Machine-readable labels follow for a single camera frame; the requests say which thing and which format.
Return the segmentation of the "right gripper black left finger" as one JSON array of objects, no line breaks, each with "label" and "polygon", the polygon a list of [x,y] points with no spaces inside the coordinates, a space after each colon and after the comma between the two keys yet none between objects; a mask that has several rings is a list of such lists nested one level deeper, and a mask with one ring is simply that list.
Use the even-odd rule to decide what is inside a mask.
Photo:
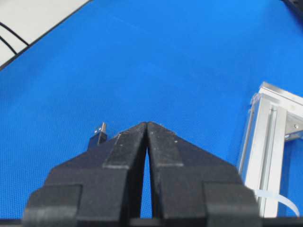
[{"label": "right gripper black left finger", "polygon": [[25,227],[119,227],[140,213],[147,123],[55,166],[25,208]]}]

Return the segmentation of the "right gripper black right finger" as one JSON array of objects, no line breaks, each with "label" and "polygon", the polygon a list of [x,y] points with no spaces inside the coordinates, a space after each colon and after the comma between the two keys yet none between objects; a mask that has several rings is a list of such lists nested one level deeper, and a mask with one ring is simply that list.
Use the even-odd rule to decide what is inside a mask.
[{"label": "right gripper black right finger", "polygon": [[259,227],[258,205],[235,166],[147,124],[152,201],[167,227]]}]

